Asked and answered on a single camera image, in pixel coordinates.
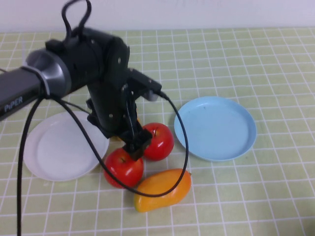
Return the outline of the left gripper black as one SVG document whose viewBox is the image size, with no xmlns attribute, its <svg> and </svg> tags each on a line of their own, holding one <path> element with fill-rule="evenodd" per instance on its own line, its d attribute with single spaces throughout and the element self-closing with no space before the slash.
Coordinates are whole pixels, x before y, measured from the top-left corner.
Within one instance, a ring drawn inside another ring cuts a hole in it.
<svg viewBox="0 0 315 236">
<path fill-rule="evenodd" d="M 87 120 L 106 137 L 120 137 L 125 143 L 123 149 L 133 161 L 144 155 L 151 144 L 152 134 L 137 120 L 134 83 L 131 71 L 105 76 L 88 85 L 91 98 L 86 101 L 91 110 Z"/>
</svg>

